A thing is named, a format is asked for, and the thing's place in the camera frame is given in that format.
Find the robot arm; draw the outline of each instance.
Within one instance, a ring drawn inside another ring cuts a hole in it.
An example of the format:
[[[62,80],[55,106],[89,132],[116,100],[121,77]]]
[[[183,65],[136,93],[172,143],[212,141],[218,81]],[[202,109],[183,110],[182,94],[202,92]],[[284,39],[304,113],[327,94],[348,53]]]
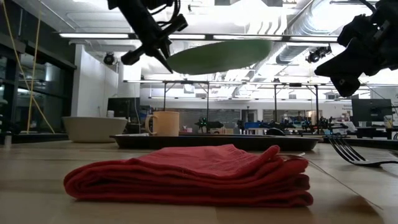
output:
[[[330,77],[347,97],[360,87],[362,73],[373,76],[384,68],[398,68],[398,1],[378,1],[371,16],[356,16],[344,26],[337,42],[346,50],[318,66],[315,74]]]
[[[172,20],[166,23],[169,26],[162,30],[148,9],[156,9],[160,6],[166,8],[171,6],[173,2],[175,5],[174,15]],[[121,57],[123,64],[133,65],[145,53],[150,57],[155,57],[173,73],[166,61],[170,56],[169,45],[172,43],[169,35],[188,26],[184,16],[178,14],[179,5],[179,0],[108,0],[109,9],[118,7],[142,42],[138,49],[129,51]]]

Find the green plate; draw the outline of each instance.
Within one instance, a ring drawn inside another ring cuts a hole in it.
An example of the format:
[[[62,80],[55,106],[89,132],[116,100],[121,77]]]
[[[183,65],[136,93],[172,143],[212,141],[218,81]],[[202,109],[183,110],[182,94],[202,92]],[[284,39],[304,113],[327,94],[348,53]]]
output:
[[[271,47],[269,40],[228,40],[181,51],[169,57],[167,63],[181,74],[226,72],[266,58]]]

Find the tray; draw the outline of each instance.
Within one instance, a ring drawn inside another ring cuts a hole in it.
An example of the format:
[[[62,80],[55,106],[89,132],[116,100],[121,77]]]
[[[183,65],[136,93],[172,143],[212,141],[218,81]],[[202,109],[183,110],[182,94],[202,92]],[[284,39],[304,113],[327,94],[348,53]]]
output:
[[[265,151],[273,145],[281,151],[311,151],[322,139],[287,136],[245,136],[189,134],[179,137],[116,135],[121,149],[162,149],[163,147],[221,146],[234,144],[245,151]]]

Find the wooden table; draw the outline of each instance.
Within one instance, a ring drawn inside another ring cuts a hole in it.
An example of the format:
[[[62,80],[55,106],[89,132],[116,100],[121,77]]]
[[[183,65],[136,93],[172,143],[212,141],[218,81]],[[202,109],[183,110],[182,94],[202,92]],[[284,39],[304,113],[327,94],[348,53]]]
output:
[[[359,149],[369,158],[388,151]],[[127,159],[150,151],[118,150],[116,144],[46,142],[0,149],[0,223],[181,224],[378,224],[398,222],[398,166],[352,166],[327,144],[305,155],[312,164],[308,208],[228,208],[138,203],[76,202],[63,189],[72,169],[95,161]]]

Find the fork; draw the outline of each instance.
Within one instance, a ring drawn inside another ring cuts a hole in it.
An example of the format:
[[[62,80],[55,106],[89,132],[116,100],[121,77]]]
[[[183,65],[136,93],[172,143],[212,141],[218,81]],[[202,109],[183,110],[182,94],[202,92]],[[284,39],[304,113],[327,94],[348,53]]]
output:
[[[365,167],[380,167],[381,164],[398,164],[398,161],[369,161],[356,152],[343,138],[338,136],[327,136],[329,143],[335,151],[347,162]]]

